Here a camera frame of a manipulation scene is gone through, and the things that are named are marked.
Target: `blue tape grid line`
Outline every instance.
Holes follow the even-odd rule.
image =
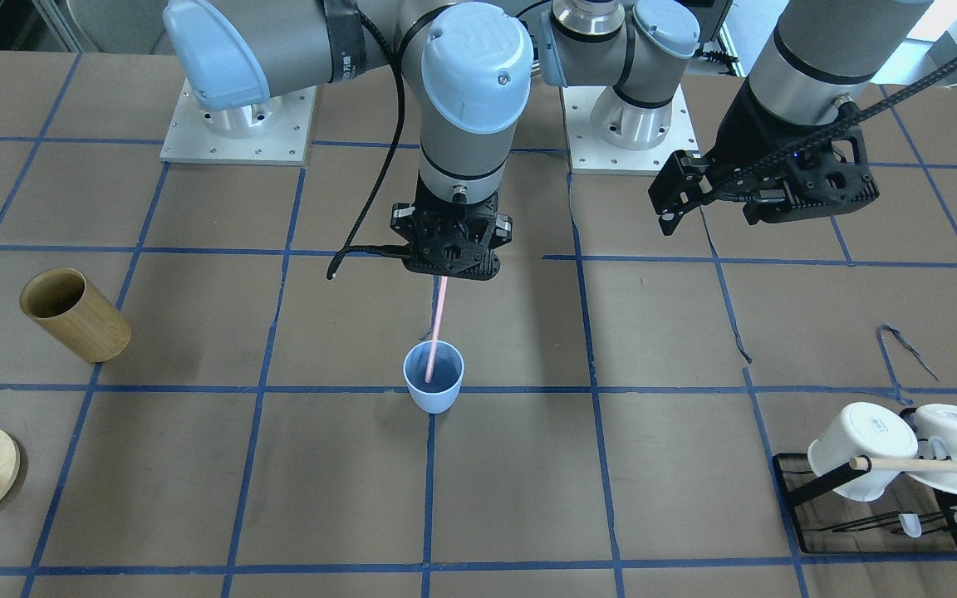
[[[54,109],[51,110],[51,117],[48,118],[45,128],[43,128],[42,133],[46,133],[46,129],[50,126],[50,120],[53,118],[53,115],[56,114],[57,107],[61,104],[61,98],[64,98],[65,92],[68,90],[69,83],[72,80],[72,76],[75,75],[76,66],[80,64],[80,59],[83,57],[83,54],[77,54],[76,59],[72,62],[72,69],[69,71],[69,75],[66,76],[65,83],[61,85],[61,92],[58,94],[57,102],[54,105]],[[155,192],[153,197],[150,199],[150,206],[147,209],[147,214],[143,220],[143,228],[140,230],[140,235],[135,242],[134,251],[132,253],[132,258],[130,259],[128,272],[125,274],[125,280],[120,285],[120,292],[117,295],[116,306],[120,310],[125,304],[125,299],[128,296],[128,289],[132,283],[132,279],[135,276],[135,269],[138,266],[138,261],[141,257],[141,248],[145,243],[147,235],[150,233],[150,224],[153,223],[153,215],[155,215],[157,209],[157,202],[160,201],[160,194],[164,190],[164,182],[168,178],[169,165],[164,164],[162,171],[160,171],[160,177],[157,179],[157,185],[155,187]],[[54,488],[53,496],[50,500],[50,506],[47,508],[46,518],[43,519],[42,530],[39,532],[39,540],[35,546],[35,552],[32,556],[32,569],[37,571],[39,565],[42,564],[43,552],[47,548],[47,542],[50,538],[50,532],[53,529],[54,520],[57,518],[57,509],[61,506],[61,495],[65,492],[65,484],[68,482],[69,472],[72,469],[72,461],[76,457],[76,448],[80,445],[80,437],[83,433],[84,423],[87,421],[87,413],[91,411],[91,401],[95,396],[96,386],[98,385],[98,379],[102,374],[102,364],[96,364],[94,370],[91,372],[91,381],[87,384],[87,391],[84,394],[83,404],[80,407],[80,413],[76,416],[76,425],[72,430],[72,438],[69,440],[69,447],[65,453],[64,462],[61,463],[61,472],[57,477],[57,485]],[[32,587],[35,586],[35,575],[27,575],[24,578],[24,586],[22,588],[22,598],[29,598],[32,594]]]
[[[880,168],[922,168],[920,164],[906,162],[870,162],[870,166]],[[957,170],[957,164],[926,164],[925,167],[938,170]]]
[[[27,152],[27,159],[24,160],[24,166],[22,170],[17,174],[17,178],[10,189],[10,194],[7,195],[7,199],[3,202],[2,208],[0,209],[0,227],[2,226],[2,221],[7,217],[7,212],[10,211],[12,202],[17,197],[17,193],[22,187],[24,182],[24,177],[27,175],[27,171],[32,167],[32,163],[35,160],[35,154],[39,151],[39,147],[42,146],[42,140],[46,138],[47,131],[50,129],[51,122],[54,121],[54,116],[57,115],[57,109],[61,107],[61,100],[65,99],[65,92],[68,91],[69,84],[72,83],[72,77],[76,74],[76,68],[80,65],[80,56],[82,54],[76,54],[75,60],[72,61],[72,66],[69,67],[68,75],[65,75],[65,80],[61,84],[61,89],[57,92],[57,98],[54,98],[54,103],[50,107],[50,114],[47,115],[45,121],[42,122],[42,128],[39,129],[39,136],[35,140],[35,143],[32,145],[32,150]]]
[[[127,140],[117,139],[116,137],[24,137],[1,135],[0,141],[26,144],[41,141],[43,144],[102,144],[123,146],[160,146],[164,143],[163,140]]]
[[[900,554],[801,554],[804,566],[877,564],[877,563],[957,563],[957,552],[916,552]],[[728,557],[728,559],[650,559],[623,560],[623,569],[745,568],[789,566],[789,556]],[[422,574],[459,571],[608,571],[615,564],[596,561],[456,561],[456,563],[329,563],[280,565],[197,565],[162,567],[126,566],[54,566],[0,567],[0,576],[235,576],[246,575],[324,575],[324,574]]]
[[[893,398],[896,390],[891,387],[880,386],[815,386],[815,385],[788,385],[788,386],[754,386],[756,393],[764,395],[774,394],[814,394],[814,395],[845,395],[865,394]],[[29,384],[29,383],[0,383],[1,390],[12,391],[43,391],[43,393],[75,393],[87,390],[87,384]],[[269,394],[276,395],[378,395],[383,393],[407,393],[404,386],[273,386],[265,387]],[[957,396],[954,387],[925,387],[904,386],[904,391],[916,395],[949,395]],[[217,386],[217,385],[184,385],[184,384],[96,384],[96,393],[199,393],[199,394],[230,394],[251,395],[258,392],[257,386]],[[532,395],[532,394],[589,394],[592,386],[463,386],[462,394],[475,395]],[[597,393],[602,395],[643,394],[643,395],[746,395],[748,386],[597,386]]]
[[[881,95],[885,98],[888,98],[888,91],[885,91],[884,85],[878,85],[881,88]],[[955,231],[955,236],[957,237],[957,222],[955,217],[950,212],[950,208],[947,207],[947,201],[943,194],[940,192],[940,187],[937,186],[937,182],[933,178],[933,173],[930,172],[930,166],[927,165],[925,159],[922,158],[922,153],[918,151],[918,146],[915,144],[915,140],[912,139],[910,133],[907,131],[907,126],[903,124],[903,119],[900,118],[900,112],[896,109],[895,106],[891,109],[892,116],[896,118],[896,124],[900,126],[900,131],[903,132],[903,136],[907,139],[907,144],[910,145],[910,151],[914,153],[915,158],[918,159],[918,164],[922,168],[922,173],[925,174],[926,180],[930,182],[930,187],[933,189],[933,193],[937,196],[937,200],[940,202],[940,207],[943,209],[943,213],[947,217],[947,221],[950,223],[950,227]]]
[[[434,544],[434,448],[438,421],[428,415],[426,428],[426,473],[423,482],[423,564],[420,579],[420,597],[430,598],[430,571],[433,568]]]
[[[797,544],[797,534],[793,532],[793,520],[789,515],[789,507],[782,498],[782,493],[778,491],[778,472],[774,470],[774,450],[770,445],[770,435],[767,433],[767,424],[763,421],[763,409],[759,405],[759,396],[752,383],[752,372],[748,367],[741,370],[744,374],[744,383],[748,386],[748,397],[752,400],[752,413],[755,416],[755,424],[759,431],[759,439],[763,441],[763,454],[767,457],[767,470],[770,473],[771,484],[774,485],[774,496],[778,497],[778,510],[782,514],[782,526],[785,527],[785,535],[789,542],[789,554],[793,561],[793,570],[797,574],[797,585],[800,586],[800,595],[802,598],[809,598],[807,589],[807,579],[804,576],[802,568],[802,559],[800,557],[800,546]]]
[[[840,231],[840,224],[837,223],[836,216],[829,216],[829,223],[832,224],[832,231],[837,235],[837,243],[840,243],[840,250],[844,252],[844,262],[848,266],[854,266],[855,261],[851,259],[851,251],[847,250],[847,241],[844,241],[844,233]]]
[[[563,253],[547,253],[542,260],[573,262],[576,257]],[[707,255],[582,255],[583,262],[665,262],[665,264],[714,264]],[[783,260],[777,257],[719,257],[723,264],[759,266],[865,266],[873,268],[952,268],[957,262],[861,262],[857,260]]]
[[[572,190],[572,175],[567,174],[568,202]],[[578,276],[578,296],[582,304],[582,332],[586,337],[586,360],[589,366],[589,391],[593,401],[593,427],[596,432],[596,456],[601,465],[601,487],[604,491],[604,511],[608,523],[608,542],[611,545],[611,568],[615,575],[616,597],[626,598],[626,584],[622,575],[622,556],[615,528],[615,501],[611,495],[611,475],[608,473],[607,446],[604,443],[604,416],[601,413],[600,384],[596,378],[596,352],[593,351],[593,332],[589,317],[589,294],[586,292],[586,269],[582,262],[582,238],[571,215],[571,234],[574,239],[574,266]]]
[[[91,246],[91,245],[0,245],[0,251],[46,251],[63,253],[131,253],[132,247]],[[258,249],[246,247],[143,247],[142,253],[178,253],[209,255],[283,255],[294,257],[333,257],[330,249]],[[357,254],[347,258],[370,258],[373,255]],[[568,254],[550,253],[542,260],[554,262],[574,262],[578,257]],[[582,255],[583,262],[667,262],[675,264],[714,264],[713,257],[706,255]],[[775,257],[719,257],[723,264],[749,264],[774,266],[861,266],[872,268],[935,268],[957,269],[957,262],[877,262],[844,260],[782,260]]]
[[[282,273],[280,275],[280,289],[276,301],[276,314],[273,315],[271,325],[268,327],[268,340],[265,343],[265,357],[261,364],[261,378],[258,380],[258,397],[253,406],[253,423],[250,428],[250,443],[246,451],[246,466],[243,467],[243,483],[238,492],[238,506],[235,510],[235,523],[232,527],[231,545],[228,546],[228,572],[223,576],[223,586],[221,586],[220,595],[223,598],[229,598],[231,595],[231,586],[234,579],[232,568],[238,560],[238,545],[243,536],[243,519],[246,517],[246,504],[249,499],[250,481],[253,478],[253,462],[258,451],[258,438],[261,434],[261,418],[263,415],[263,404],[265,396],[268,394],[268,371],[272,364],[272,350],[276,347],[276,334],[278,330],[278,321],[282,314],[282,297],[286,292],[287,277],[290,272],[290,245],[293,243],[293,235],[297,228],[297,213],[301,211],[302,195],[305,187],[305,169],[299,168],[297,171],[297,186],[295,196],[293,196],[293,208],[290,211],[290,224],[287,227],[286,242],[282,246]]]

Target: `black cable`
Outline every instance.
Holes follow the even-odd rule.
[[[875,103],[873,106],[867,107],[865,110],[859,110],[854,116],[825,125],[823,128],[804,137],[804,139],[800,140],[800,143],[797,143],[793,147],[782,148],[768,153],[762,158],[756,159],[752,164],[748,164],[748,166],[744,168],[736,169],[733,173],[726,174],[718,181],[711,183],[711,190],[705,194],[705,197],[714,197],[714,194],[720,192],[722,187],[728,185],[730,181],[740,180],[741,177],[747,177],[749,174],[760,173],[760,171],[766,170],[778,162],[782,162],[783,159],[789,159],[790,156],[793,156],[797,152],[829,143],[829,141],[846,133],[852,126],[858,125],[866,119],[885,112],[885,110],[890,109],[890,107],[913,96],[916,92],[925,90],[926,87],[930,87],[939,82],[953,71],[957,71],[957,56],[935,69],[935,71],[923,76],[923,78],[920,78],[918,81],[907,85],[903,90],[897,91],[895,94]]]
[[[368,201],[365,202],[364,208],[361,209],[361,214],[356,217],[356,222],[353,223],[353,229],[349,232],[349,236],[346,236],[346,242],[342,244],[342,249],[339,249],[338,253],[335,253],[334,257],[331,258],[331,264],[327,266],[327,280],[334,279],[335,273],[338,272],[338,267],[341,266],[342,260],[345,260],[346,255],[349,253],[374,253],[376,255],[383,255],[383,253],[368,251],[368,248],[376,246],[353,246],[353,238],[356,237],[357,231],[361,230],[361,224],[364,223],[364,219],[368,216],[368,211],[371,209],[373,202],[375,202],[375,196],[379,194],[379,188],[383,186],[383,180],[386,179],[386,173],[390,169],[390,163],[394,160],[394,154],[398,151],[398,144],[401,143],[401,133],[405,128],[405,84],[401,75],[400,58],[396,55],[394,49],[390,48],[389,42],[387,42],[383,34],[380,33],[375,23],[371,22],[371,19],[363,12],[357,12],[361,17],[361,24],[364,24],[364,28],[375,38],[376,44],[379,44],[380,49],[386,54],[386,60],[390,63],[390,70],[394,72],[394,84],[396,91],[398,91],[398,124],[396,124],[394,131],[394,139],[390,142],[390,148],[386,151],[383,168],[379,171],[379,177],[375,179],[375,186],[372,186]]]
[[[542,4],[548,4],[551,1],[552,0],[540,0],[539,2],[535,2],[529,5],[529,7],[525,7],[522,11],[519,11],[518,14],[516,15],[516,18],[518,19],[519,17],[527,14],[527,12],[531,12],[532,10],[534,10],[534,8],[540,7],[540,5]]]
[[[155,52],[157,51],[157,45],[160,44],[160,41],[162,41],[162,39],[164,39],[164,35],[166,35],[167,33],[168,33],[168,29],[160,30],[160,35],[159,35],[159,36],[157,37],[157,39],[155,39],[155,41],[153,42],[153,46],[150,46],[150,50],[149,50],[149,52],[147,52],[147,54],[153,54],[153,53],[155,53]]]

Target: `aluminum base plate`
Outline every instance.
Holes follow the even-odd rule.
[[[282,96],[282,114],[274,128],[261,134],[232,139],[210,129],[190,82],[183,82],[164,146],[162,162],[183,164],[266,164],[304,166],[307,162],[316,87]]]
[[[601,139],[589,121],[596,98],[604,87],[567,87],[562,90],[563,121],[571,149],[571,171],[578,174],[646,174],[660,172],[661,164],[675,150],[699,151],[692,119],[681,87],[672,100],[675,118],[662,143],[650,150],[631,151]]]

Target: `ur logo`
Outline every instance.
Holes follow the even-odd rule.
[[[456,22],[453,33],[463,39],[464,48],[475,54],[494,54],[512,48],[504,31],[491,17],[483,17],[472,22]]]

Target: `wooden dowel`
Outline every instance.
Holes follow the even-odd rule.
[[[853,457],[851,469],[862,472],[957,473],[957,461],[931,461],[927,458]]]

